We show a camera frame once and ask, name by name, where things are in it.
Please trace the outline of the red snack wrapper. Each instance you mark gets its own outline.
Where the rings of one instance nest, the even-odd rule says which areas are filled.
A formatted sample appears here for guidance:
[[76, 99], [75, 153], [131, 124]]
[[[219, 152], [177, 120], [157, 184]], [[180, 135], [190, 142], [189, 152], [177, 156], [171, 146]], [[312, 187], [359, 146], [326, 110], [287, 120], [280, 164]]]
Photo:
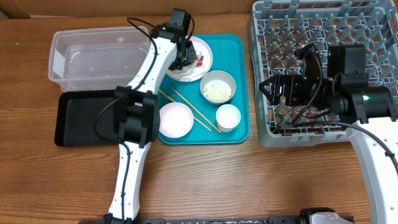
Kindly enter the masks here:
[[203, 59], [204, 59], [204, 56], [200, 56], [199, 58], [198, 58], [198, 60], [197, 60], [197, 65], [196, 65], [196, 67], [201, 67], [202, 65], [203, 65]]

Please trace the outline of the white napkin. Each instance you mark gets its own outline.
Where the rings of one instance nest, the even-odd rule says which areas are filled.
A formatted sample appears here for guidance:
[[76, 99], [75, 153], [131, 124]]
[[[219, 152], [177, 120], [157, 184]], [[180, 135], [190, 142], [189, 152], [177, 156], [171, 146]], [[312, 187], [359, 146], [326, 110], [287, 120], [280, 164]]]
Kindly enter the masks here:
[[167, 75], [177, 81], [188, 82], [195, 76], [199, 75], [200, 68], [197, 67], [198, 61], [194, 61], [190, 65], [183, 67], [181, 70], [168, 70]]

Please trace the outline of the grey bowl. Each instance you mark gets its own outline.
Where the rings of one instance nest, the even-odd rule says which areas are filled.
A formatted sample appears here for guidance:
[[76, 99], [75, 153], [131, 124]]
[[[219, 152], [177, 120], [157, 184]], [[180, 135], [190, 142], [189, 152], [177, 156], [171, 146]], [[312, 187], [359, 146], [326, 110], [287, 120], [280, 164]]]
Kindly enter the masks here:
[[[201, 82], [200, 82], [200, 92], [201, 92], [201, 94], [203, 95], [203, 87], [208, 83], [208, 82], [210, 82], [210, 81], [212, 81], [212, 80], [222, 80], [222, 81], [224, 81], [224, 82], [226, 82], [230, 87], [231, 87], [231, 89], [232, 89], [232, 97], [234, 96], [234, 94], [236, 93], [236, 82], [235, 82], [235, 80], [234, 80], [234, 78], [228, 73], [228, 72], [225, 72], [225, 71], [222, 71], [222, 70], [214, 70], [214, 71], [211, 71], [211, 72], [208, 72], [202, 79], [201, 79]], [[225, 102], [223, 102], [223, 103], [213, 103], [213, 102], [210, 102], [210, 103], [213, 103], [213, 104], [215, 104], [215, 105], [221, 105], [221, 104], [224, 104], [224, 103], [227, 103], [228, 101], [225, 101]]]

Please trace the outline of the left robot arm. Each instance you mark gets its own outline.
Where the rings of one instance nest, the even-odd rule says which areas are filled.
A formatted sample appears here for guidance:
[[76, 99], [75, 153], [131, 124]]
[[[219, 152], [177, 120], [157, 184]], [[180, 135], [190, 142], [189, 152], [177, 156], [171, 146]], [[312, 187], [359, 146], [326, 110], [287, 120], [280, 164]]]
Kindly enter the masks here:
[[197, 59], [190, 40], [195, 23], [183, 9], [173, 9], [169, 22], [153, 27], [150, 48], [136, 76], [114, 91], [114, 132], [118, 138], [119, 168], [116, 188], [102, 223], [134, 223], [139, 214], [139, 192], [147, 152], [158, 137], [158, 90], [167, 70], [182, 70]]

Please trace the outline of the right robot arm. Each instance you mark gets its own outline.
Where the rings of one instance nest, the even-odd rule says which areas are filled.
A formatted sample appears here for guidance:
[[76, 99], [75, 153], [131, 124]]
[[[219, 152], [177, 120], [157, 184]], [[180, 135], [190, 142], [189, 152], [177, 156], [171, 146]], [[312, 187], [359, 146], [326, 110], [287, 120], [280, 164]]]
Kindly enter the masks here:
[[292, 127], [341, 126], [354, 147], [368, 193], [372, 223], [397, 223], [397, 106], [385, 86], [371, 87], [363, 45], [328, 48], [327, 73], [314, 44], [294, 52], [303, 61], [300, 75], [274, 75], [259, 91], [274, 106], [284, 98], [288, 106], [310, 107], [339, 117], [321, 121], [300, 112]]

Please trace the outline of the cooked white rice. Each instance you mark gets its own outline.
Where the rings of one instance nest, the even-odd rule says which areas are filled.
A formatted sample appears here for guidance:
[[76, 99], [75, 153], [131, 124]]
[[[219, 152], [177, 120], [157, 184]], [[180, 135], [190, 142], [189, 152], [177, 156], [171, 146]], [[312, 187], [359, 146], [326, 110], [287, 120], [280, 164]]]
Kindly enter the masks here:
[[203, 87], [203, 95], [210, 102], [223, 103], [232, 97], [232, 89], [222, 80], [212, 80]]

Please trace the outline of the white cup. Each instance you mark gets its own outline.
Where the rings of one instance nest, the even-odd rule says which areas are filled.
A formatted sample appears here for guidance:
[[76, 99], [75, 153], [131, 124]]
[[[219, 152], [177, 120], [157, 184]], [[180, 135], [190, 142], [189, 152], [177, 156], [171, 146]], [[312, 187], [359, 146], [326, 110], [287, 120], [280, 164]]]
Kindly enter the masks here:
[[232, 131], [241, 121], [240, 110], [231, 104], [225, 104], [220, 106], [216, 111], [216, 122], [218, 128], [228, 133]]

